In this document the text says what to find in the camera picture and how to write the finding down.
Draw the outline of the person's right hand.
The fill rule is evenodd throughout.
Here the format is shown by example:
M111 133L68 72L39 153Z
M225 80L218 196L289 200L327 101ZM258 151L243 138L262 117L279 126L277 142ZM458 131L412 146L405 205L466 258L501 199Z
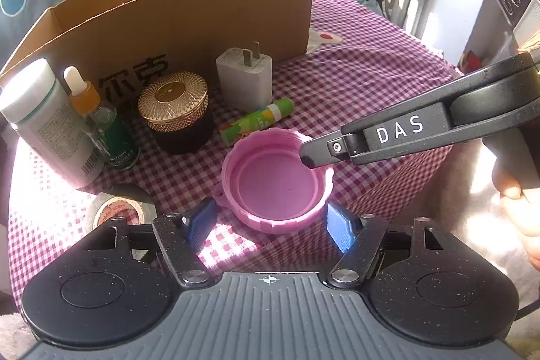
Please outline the person's right hand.
M500 193L501 210L521 234L523 250L533 267L539 271L539 205L523 193L518 180L499 159L491 173L494 187Z

